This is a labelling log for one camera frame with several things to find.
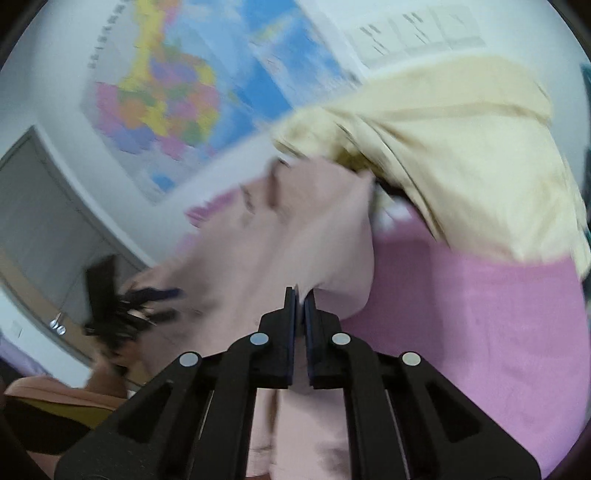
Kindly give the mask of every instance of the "world map poster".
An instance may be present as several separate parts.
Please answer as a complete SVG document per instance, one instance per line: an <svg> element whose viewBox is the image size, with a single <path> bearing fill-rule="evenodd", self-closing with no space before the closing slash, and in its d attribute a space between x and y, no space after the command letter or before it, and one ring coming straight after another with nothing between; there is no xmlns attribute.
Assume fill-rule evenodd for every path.
<svg viewBox="0 0 591 480"><path fill-rule="evenodd" d="M157 203L228 147L347 81L293 0L130 0L82 110Z"/></svg>

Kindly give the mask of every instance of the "pink towel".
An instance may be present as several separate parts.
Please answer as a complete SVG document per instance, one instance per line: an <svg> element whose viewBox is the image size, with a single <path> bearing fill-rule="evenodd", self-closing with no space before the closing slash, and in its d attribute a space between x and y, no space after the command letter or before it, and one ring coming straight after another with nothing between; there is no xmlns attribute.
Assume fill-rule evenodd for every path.
<svg viewBox="0 0 591 480"><path fill-rule="evenodd" d="M374 239L366 307L343 329L389 355L416 351L529 450L547 476L577 440L590 342L570 258L493 264L433 240L412 218Z"/></svg>

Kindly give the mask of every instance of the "white wall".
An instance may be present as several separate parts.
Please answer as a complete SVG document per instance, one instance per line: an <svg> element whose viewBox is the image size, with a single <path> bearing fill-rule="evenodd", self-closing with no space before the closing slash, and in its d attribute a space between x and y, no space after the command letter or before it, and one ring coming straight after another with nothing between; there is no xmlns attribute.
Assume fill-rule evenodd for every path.
<svg viewBox="0 0 591 480"><path fill-rule="evenodd" d="M116 3L52 0L44 7L0 73L0 153L34 122L55 162L89 207L141 258L153 263L171 252L190 229L183 216L186 207L258 175L274 150L268 139L255 138L217 160L161 204L149 204L79 108L89 55ZM558 147L581 181L590 134L579 64L588 60L545 0L319 0L316 5L343 26L393 5L406 9L435 3L469 5L489 51L535 70L554 100L553 133ZM332 40L338 44L338 35Z"/></svg>
<svg viewBox="0 0 591 480"><path fill-rule="evenodd" d="M38 330L0 285L0 330L13 345L71 387L83 387L90 370Z"/></svg>

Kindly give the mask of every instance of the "door handle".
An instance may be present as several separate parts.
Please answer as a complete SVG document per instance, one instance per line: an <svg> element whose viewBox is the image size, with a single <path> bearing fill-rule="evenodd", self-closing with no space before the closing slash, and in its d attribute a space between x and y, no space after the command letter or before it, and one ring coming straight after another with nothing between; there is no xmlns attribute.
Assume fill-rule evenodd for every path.
<svg viewBox="0 0 591 480"><path fill-rule="evenodd" d="M49 322L49 327L58 335L63 335L66 332L66 327L60 325L60 320L64 316L63 312L58 312L56 317Z"/></svg>

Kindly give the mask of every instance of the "gray door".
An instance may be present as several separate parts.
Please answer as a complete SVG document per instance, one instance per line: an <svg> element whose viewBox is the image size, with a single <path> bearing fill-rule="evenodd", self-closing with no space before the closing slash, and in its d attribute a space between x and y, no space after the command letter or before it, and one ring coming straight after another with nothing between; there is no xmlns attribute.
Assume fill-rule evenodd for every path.
<svg viewBox="0 0 591 480"><path fill-rule="evenodd" d="M75 325L90 315L84 271L112 254L119 286L144 268L74 194L30 130L0 160L0 274L43 325L61 313L64 328L49 331L86 359L92 343Z"/></svg>

